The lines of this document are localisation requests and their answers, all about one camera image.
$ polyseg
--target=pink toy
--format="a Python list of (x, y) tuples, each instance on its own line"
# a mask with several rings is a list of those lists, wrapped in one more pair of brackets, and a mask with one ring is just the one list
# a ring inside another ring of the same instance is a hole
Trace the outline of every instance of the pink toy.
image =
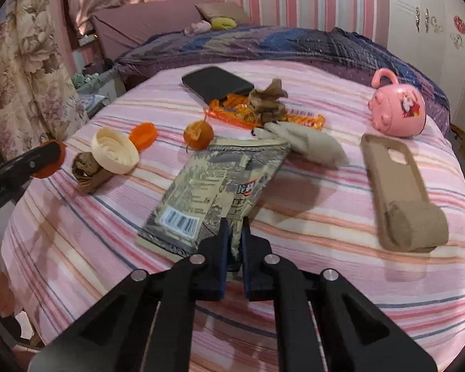
[(196, 24), (191, 24), (184, 30), (186, 36), (198, 35), (200, 33), (208, 32), (212, 28), (209, 22), (203, 20)]
[[(392, 85), (382, 86), (385, 76)], [(420, 92), (412, 85), (400, 84), (396, 75), (387, 68), (377, 70), (372, 79), (377, 91), (368, 103), (372, 125), (381, 133), (393, 137), (412, 137), (425, 127), (425, 103)]]

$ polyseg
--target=pillow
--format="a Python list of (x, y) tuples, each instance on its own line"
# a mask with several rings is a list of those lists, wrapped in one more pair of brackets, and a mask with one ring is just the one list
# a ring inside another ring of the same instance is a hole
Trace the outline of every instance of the pillow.
[(238, 25), (251, 25), (251, 19), (244, 12), (243, 8), (233, 2), (201, 3), (197, 4), (196, 8), (198, 8), (208, 22), (216, 17), (225, 17), (234, 19)]
[(115, 60), (152, 36), (182, 31), (202, 20), (197, 4), (211, 0), (164, 0), (105, 8), (91, 22), (106, 58)]

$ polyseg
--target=bed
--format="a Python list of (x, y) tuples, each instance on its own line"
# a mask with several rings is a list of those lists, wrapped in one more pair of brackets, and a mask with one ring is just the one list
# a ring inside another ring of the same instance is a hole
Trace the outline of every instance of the bed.
[(159, 71), (202, 63), (237, 60), (291, 60), (371, 86), (379, 68), (422, 93), (428, 115), (444, 136), (450, 127), (449, 102), (423, 73), (382, 46), (358, 34), (280, 26), (240, 26), (222, 32), (185, 36), (182, 30), (202, 19), (196, 5), (209, 0), (169, 0), (103, 9), (92, 22), (106, 58), (128, 87)]
[[(376, 133), (366, 103), (368, 86), (292, 61), (218, 64), (257, 87), (283, 80), (286, 106), (320, 113), (325, 131), (343, 145), (350, 164), (328, 170), (290, 154), (251, 213), (252, 231), (299, 268), (332, 267), (375, 302), (444, 370), (465, 345), (465, 180), (432, 118), (412, 150), (431, 202), (448, 219), (450, 240), (430, 255), (384, 251), (376, 236), (372, 192), (360, 150), (363, 133)], [(180, 82), (200, 66), (169, 69), (101, 110), (67, 140), (66, 160), (48, 179), (35, 179), (18, 202), (2, 255), (11, 285), (45, 343), (51, 342), (134, 268), (151, 273), (172, 260), (135, 243), (164, 191), (192, 152), (182, 132), (203, 118), (203, 106)], [(130, 175), (116, 176), (81, 195), (73, 157), (89, 150), (103, 126), (128, 133), (153, 122), (159, 137)], [(216, 135), (251, 138), (249, 131), (211, 119)], [(240, 283), (221, 303), (198, 303), (190, 370), (277, 370), (271, 303), (248, 303)]]

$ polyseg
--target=black smartphone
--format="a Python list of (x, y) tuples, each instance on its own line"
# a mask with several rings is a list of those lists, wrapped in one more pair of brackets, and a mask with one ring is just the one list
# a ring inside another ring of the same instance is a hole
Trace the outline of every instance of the black smartphone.
[(247, 96), (255, 88), (251, 82), (217, 66), (193, 71), (183, 76), (181, 80), (206, 104), (214, 99), (223, 101), (228, 94)]

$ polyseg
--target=beige pillow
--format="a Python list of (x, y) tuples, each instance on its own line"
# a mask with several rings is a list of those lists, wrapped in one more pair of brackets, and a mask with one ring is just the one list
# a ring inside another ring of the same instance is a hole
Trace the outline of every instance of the beige pillow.
[(196, 8), (207, 21), (212, 18), (225, 17), (232, 18), (238, 25), (250, 25), (251, 19), (248, 17), (243, 8), (233, 2), (226, 3), (202, 3), (197, 4)]

